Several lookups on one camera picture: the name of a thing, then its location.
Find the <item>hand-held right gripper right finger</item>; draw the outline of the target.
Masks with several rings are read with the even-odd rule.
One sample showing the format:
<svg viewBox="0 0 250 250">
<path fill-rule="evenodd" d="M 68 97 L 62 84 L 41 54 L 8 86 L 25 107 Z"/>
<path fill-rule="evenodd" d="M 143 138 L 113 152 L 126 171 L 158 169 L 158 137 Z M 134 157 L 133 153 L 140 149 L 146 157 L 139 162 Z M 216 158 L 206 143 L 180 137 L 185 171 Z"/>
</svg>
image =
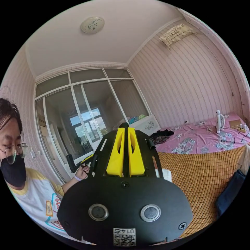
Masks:
<svg viewBox="0 0 250 250">
<path fill-rule="evenodd" d="M 129 176 L 143 176 L 145 168 L 134 128 L 128 128 Z"/>
</svg>

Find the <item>person's left hand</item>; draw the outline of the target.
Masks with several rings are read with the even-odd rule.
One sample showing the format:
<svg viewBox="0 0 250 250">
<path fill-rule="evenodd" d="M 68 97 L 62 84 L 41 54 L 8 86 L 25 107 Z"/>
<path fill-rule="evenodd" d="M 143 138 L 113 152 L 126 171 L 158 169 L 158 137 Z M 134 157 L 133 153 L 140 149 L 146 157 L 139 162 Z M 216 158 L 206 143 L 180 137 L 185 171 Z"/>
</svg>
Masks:
<svg viewBox="0 0 250 250">
<path fill-rule="evenodd" d="M 76 171 L 76 174 L 74 176 L 74 178 L 77 181 L 81 181 L 84 180 L 88 177 L 88 173 L 89 173 L 89 166 L 86 165 L 85 163 L 81 164 L 78 168 L 78 170 Z"/>
</svg>

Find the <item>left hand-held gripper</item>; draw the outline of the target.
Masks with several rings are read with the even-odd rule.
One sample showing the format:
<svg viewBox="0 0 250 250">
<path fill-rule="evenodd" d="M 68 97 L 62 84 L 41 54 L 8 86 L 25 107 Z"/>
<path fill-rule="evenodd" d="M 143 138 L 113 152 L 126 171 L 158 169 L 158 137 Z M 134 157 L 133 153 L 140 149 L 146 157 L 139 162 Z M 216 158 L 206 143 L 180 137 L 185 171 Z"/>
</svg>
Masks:
<svg viewBox="0 0 250 250">
<path fill-rule="evenodd" d="M 83 161 L 77 163 L 75 165 L 75 170 L 78 170 L 80 166 L 82 166 L 82 167 L 87 166 L 88 163 L 92 161 L 92 158 L 93 158 L 93 154 L 88 156 L 87 158 L 85 158 Z"/>
</svg>

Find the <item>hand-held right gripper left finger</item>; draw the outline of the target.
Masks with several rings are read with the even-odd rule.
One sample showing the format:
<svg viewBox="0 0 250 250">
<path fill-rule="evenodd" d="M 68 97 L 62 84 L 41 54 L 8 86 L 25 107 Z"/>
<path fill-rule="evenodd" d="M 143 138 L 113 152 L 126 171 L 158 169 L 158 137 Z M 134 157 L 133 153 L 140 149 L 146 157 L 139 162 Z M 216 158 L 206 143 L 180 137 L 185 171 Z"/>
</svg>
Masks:
<svg viewBox="0 0 250 250">
<path fill-rule="evenodd" d="M 108 175 L 122 177 L 124 160 L 125 128 L 118 128 L 106 172 Z"/>
</svg>

